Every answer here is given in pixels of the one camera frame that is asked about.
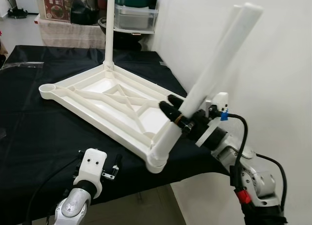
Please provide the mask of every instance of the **white cylindrical rod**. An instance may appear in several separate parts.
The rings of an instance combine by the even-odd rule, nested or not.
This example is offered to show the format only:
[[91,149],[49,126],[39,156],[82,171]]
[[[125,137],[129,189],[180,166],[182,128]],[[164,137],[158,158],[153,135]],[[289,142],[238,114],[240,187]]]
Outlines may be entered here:
[[113,42],[114,42],[114,14],[115,0],[107,0],[106,14],[106,40],[105,40],[105,66],[113,69]]
[[230,12],[230,15],[224,25],[223,31],[220,35],[220,39],[219,39],[219,43],[222,41],[223,37],[226,35],[226,33],[228,32],[229,28],[231,27],[232,23],[235,21],[237,15],[239,14],[240,10],[242,9],[241,5],[234,5],[232,7],[232,10]]
[[[196,84],[186,97],[180,111],[190,118],[201,106],[204,99],[215,86],[222,81],[222,76],[236,55],[237,51],[251,32],[252,28],[262,14],[262,7],[250,3],[244,4],[228,29],[220,44],[217,46],[212,59],[208,62]],[[147,158],[147,168],[153,173],[159,173],[165,166],[169,152],[181,135],[181,130],[171,123],[167,132],[152,148]]]

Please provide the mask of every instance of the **table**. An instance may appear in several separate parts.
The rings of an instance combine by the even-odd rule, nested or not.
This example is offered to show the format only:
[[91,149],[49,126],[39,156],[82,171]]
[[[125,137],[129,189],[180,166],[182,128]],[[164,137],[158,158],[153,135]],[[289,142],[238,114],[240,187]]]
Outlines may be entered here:
[[[1,224],[18,224],[25,218],[34,190],[52,171],[73,159],[79,150],[97,148],[108,158],[111,169],[117,154],[123,155],[122,170],[114,182],[103,185],[93,204],[107,202],[188,177],[218,172],[227,174],[208,149],[180,139],[159,174],[150,173],[143,160],[74,113],[51,100],[41,98],[38,87],[55,83],[104,60],[98,49],[16,46],[7,63],[21,64],[0,71],[0,127],[7,136],[0,141]],[[161,65],[156,52],[114,51],[116,65],[181,96],[187,93],[170,69]],[[42,189],[33,204],[32,219],[45,217],[66,188],[70,188],[75,165],[55,176]]]

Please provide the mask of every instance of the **cable clip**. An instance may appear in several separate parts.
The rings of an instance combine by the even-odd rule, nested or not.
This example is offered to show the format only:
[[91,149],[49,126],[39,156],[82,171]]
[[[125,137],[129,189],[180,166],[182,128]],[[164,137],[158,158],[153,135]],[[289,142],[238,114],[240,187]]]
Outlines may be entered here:
[[221,113],[220,121],[227,121],[228,120],[228,115],[229,115],[229,109],[226,109],[225,112]]

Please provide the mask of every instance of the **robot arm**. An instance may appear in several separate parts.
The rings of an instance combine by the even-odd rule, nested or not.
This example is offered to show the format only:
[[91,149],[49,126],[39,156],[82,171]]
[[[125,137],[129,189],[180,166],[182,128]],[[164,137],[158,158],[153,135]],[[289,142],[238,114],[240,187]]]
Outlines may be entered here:
[[97,149],[86,150],[79,173],[74,180],[74,188],[69,196],[62,200],[55,210],[54,225],[79,225],[82,223],[92,199],[102,192],[103,179],[114,180],[121,162],[117,155],[111,174],[103,170],[106,153]]
[[245,223],[247,225],[287,223],[275,193],[275,180],[262,166],[251,148],[245,146],[241,153],[239,173],[232,172],[240,147],[235,137],[217,127],[224,119],[224,114],[227,115],[227,94],[218,94],[212,102],[208,102],[207,112],[199,110],[190,119],[184,117],[178,110],[183,100],[173,95],[168,96],[168,100],[174,106],[160,102],[159,107],[182,129],[182,136],[195,141],[197,146],[203,145],[208,148],[211,155],[227,169],[231,177],[231,185],[235,186],[234,191],[241,203]]

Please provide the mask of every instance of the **floor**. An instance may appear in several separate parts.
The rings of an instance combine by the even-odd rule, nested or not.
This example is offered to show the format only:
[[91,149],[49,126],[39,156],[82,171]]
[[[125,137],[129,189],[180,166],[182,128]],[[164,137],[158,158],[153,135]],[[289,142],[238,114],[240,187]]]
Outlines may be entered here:
[[39,26],[34,23],[36,15],[29,15],[25,19],[5,18],[0,21],[1,41],[9,54],[16,45],[43,46]]

